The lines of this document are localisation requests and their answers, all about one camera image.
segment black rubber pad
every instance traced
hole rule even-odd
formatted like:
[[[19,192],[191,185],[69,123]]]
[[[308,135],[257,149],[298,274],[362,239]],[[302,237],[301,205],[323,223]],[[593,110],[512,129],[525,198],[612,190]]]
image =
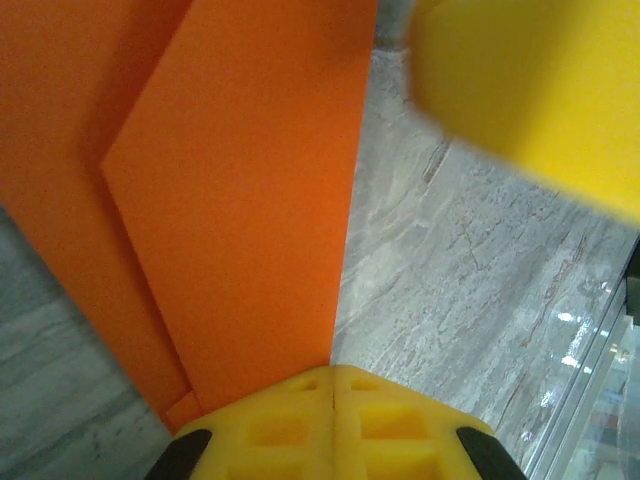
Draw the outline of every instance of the black rubber pad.
[[[527,480],[497,438],[471,427],[456,433],[482,480]]]
[[[640,326],[640,243],[636,245],[625,272],[627,281],[627,314]]]
[[[189,480],[213,434],[195,430],[169,444],[145,480]]]

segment yellow plastic base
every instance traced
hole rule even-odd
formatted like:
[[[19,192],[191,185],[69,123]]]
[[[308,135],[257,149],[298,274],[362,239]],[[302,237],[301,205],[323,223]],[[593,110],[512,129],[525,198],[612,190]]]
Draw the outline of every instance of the yellow plastic base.
[[[480,480],[456,435],[480,420],[354,367],[322,367],[183,428],[213,438],[192,480]]]

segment yellow block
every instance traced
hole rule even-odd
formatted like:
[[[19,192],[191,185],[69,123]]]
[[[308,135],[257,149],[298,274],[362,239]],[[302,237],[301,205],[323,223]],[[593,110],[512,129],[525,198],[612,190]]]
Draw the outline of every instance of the yellow block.
[[[446,130],[640,223],[640,2],[418,0],[409,46]]]
[[[504,470],[520,473],[504,451],[467,453],[465,427],[498,443],[480,420],[417,392],[358,368],[321,367],[189,424],[154,470],[186,464],[191,480],[481,480],[478,469],[499,465],[524,478]]]

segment orange foam board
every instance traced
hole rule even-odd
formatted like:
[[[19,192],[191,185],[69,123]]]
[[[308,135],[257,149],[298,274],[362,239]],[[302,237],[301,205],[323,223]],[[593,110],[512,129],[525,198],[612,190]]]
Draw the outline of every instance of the orange foam board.
[[[102,164],[205,412],[329,363],[375,0],[195,0]]]
[[[172,434],[176,433],[187,423],[200,418],[204,412],[200,408],[198,399],[193,391],[187,393],[166,412],[165,422]]]
[[[0,3],[0,201],[161,416],[191,386],[98,163],[187,8]]]

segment marble floor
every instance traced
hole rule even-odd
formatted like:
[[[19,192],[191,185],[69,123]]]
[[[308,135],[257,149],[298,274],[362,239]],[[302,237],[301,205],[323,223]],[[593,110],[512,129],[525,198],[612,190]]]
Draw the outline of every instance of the marble floor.
[[[375,52],[333,361],[472,413],[526,467],[637,231],[453,145]],[[168,434],[0,217],[0,477],[141,478]]]
[[[169,434],[0,210],[0,478],[140,479]]]

